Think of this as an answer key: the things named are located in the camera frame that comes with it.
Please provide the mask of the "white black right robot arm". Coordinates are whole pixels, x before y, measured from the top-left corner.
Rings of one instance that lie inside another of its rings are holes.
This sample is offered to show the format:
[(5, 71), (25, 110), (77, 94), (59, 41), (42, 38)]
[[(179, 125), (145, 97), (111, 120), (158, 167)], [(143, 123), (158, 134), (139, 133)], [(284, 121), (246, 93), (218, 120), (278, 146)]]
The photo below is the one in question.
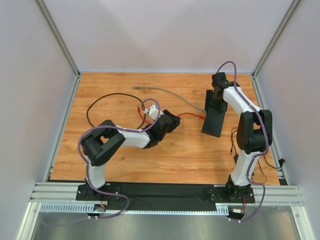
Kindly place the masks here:
[(252, 174), (260, 156), (265, 155), (273, 141), (273, 116), (246, 97), (240, 86), (228, 81), (225, 73), (212, 75), (212, 90), (206, 91), (205, 119), (202, 133), (219, 138), (225, 114), (231, 106), (239, 116), (236, 143), (240, 149), (235, 168), (225, 186), (211, 186), (207, 192), (214, 203), (254, 203)]

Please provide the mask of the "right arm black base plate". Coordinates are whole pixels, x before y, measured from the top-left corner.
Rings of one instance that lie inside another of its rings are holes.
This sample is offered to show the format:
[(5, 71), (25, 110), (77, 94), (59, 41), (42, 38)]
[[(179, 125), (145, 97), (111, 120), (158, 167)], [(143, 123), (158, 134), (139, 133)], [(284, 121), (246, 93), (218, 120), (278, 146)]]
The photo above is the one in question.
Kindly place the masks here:
[(250, 184), (245, 186), (210, 186), (205, 190), (212, 203), (255, 203), (255, 196)]

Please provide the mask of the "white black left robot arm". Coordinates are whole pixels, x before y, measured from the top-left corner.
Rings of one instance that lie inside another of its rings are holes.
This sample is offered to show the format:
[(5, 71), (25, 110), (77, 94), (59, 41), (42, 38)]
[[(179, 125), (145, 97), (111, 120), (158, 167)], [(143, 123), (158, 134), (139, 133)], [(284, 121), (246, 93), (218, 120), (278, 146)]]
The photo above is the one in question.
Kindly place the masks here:
[(122, 128), (106, 120), (82, 134), (77, 149), (86, 164), (85, 185), (92, 191), (108, 194), (103, 191), (105, 167), (120, 147), (153, 148), (180, 125), (181, 118), (166, 109), (150, 109), (148, 114), (154, 122), (144, 128)]

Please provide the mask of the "black network switch box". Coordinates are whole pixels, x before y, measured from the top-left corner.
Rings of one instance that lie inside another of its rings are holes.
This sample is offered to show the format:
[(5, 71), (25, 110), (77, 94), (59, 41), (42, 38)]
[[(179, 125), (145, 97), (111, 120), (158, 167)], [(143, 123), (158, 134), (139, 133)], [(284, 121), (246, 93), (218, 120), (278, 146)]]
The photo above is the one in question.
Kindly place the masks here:
[(201, 132), (219, 138), (222, 133), (225, 114), (225, 112), (210, 108), (205, 115)]

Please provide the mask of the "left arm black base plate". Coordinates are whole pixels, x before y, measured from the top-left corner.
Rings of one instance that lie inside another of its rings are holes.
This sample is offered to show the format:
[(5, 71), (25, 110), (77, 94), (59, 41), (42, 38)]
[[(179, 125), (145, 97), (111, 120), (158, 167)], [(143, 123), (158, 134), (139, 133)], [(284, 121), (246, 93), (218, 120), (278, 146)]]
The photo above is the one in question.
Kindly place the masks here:
[[(116, 183), (106, 183), (98, 190), (106, 193), (120, 194), (121, 186)], [(87, 183), (78, 186), (75, 199), (77, 201), (110, 201), (121, 202), (125, 201), (123, 197), (106, 195), (93, 190)]]

